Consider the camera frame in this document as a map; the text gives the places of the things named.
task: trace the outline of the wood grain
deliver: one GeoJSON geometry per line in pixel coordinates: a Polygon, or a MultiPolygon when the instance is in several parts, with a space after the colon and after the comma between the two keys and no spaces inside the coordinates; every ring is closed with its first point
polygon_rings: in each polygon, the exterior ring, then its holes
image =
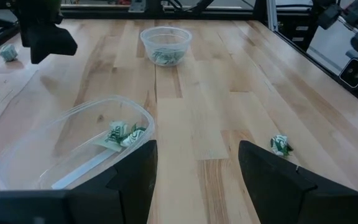
{"type": "MultiPolygon", "coordinates": [[[[73,57],[50,55],[31,65],[20,37],[8,41],[19,56],[12,63],[0,58],[0,152],[76,105],[122,95],[149,111],[157,127],[150,224],[259,223],[238,146],[248,140],[269,151],[276,134],[294,148],[289,161],[358,190],[358,100],[262,24],[65,20],[62,27],[78,43],[73,57]],[[139,35],[153,26],[193,34],[181,64],[148,60],[139,35]]],[[[64,154],[110,116],[74,116],[45,143],[55,156],[64,154]]]]}

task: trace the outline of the crumpled money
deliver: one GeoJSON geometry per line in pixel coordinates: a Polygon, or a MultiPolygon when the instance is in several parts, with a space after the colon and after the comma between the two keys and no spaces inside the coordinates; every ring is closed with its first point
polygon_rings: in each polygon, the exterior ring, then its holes
{"type": "Polygon", "coordinates": [[[288,145],[288,137],[282,134],[274,136],[270,140],[270,147],[274,154],[278,156],[288,156],[292,148],[288,145]]]}
{"type": "Polygon", "coordinates": [[[110,123],[110,131],[103,137],[95,140],[94,144],[121,151],[123,147],[129,147],[133,142],[138,140],[145,132],[145,128],[133,125],[131,131],[127,133],[128,125],[123,121],[114,121],[110,123]]]}
{"type": "Polygon", "coordinates": [[[154,50],[150,58],[160,65],[176,65],[185,56],[184,50],[160,48],[154,50]]]}
{"type": "Polygon", "coordinates": [[[17,52],[13,44],[7,44],[1,47],[0,56],[5,60],[5,62],[11,62],[16,59],[17,52]]]}

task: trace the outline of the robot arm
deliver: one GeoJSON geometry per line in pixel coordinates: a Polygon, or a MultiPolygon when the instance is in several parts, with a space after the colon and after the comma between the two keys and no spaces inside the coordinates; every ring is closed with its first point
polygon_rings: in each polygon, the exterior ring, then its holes
{"type": "Polygon", "coordinates": [[[32,63],[40,63],[49,54],[76,53],[73,37],[56,26],[63,20],[60,4],[61,0],[0,0],[0,9],[10,9],[17,17],[22,44],[30,47],[32,63]]]}
{"type": "Polygon", "coordinates": [[[323,29],[328,29],[337,20],[342,22],[346,28],[355,33],[355,36],[351,40],[351,44],[358,52],[358,0],[355,0],[345,9],[342,9],[332,1],[315,0],[315,3],[325,8],[325,11],[319,16],[319,25],[323,29]]]}

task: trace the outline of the plastic container rim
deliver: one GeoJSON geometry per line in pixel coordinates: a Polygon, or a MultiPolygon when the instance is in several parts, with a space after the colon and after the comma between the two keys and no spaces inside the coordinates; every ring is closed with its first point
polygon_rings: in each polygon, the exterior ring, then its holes
{"type": "Polygon", "coordinates": [[[153,47],[181,47],[183,45],[188,45],[190,43],[190,41],[192,40],[192,38],[193,38],[193,35],[188,30],[177,28],[177,27],[169,27],[169,26],[151,27],[151,28],[148,28],[146,30],[143,30],[140,33],[140,39],[143,41],[145,46],[151,45],[153,47]],[[151,41],[147,40],[147,38],[145,37],[146,33],[150,32],[152,30],[157,30],[157,29],[179,30],[179,31],[182,31],[182,32],[186,33],[188,35],[188,38],[182,43],[175,43],[175,44],[156,44],[154,42],[151,42],[151,41]]]}

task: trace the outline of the clear plastic container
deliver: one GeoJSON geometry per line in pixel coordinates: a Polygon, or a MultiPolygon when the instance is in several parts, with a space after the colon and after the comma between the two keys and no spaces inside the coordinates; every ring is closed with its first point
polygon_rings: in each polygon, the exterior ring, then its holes
{"type": "Polygon", "coordinates": [[[179,64],[189,47],[192,35],[176,27],[153,27],[140,34],[149,59],[160,66],[179,64]]]}
{"type": "Polygon", "coordinates": [[[31,131],[0,155],[0,189],[72,189],[100,174],[146,143],[154,133],[151,115],[122,96],[90,101],[31,131]],[[120,152],[94,144],[111,121],[146,128],[120,152]]]}

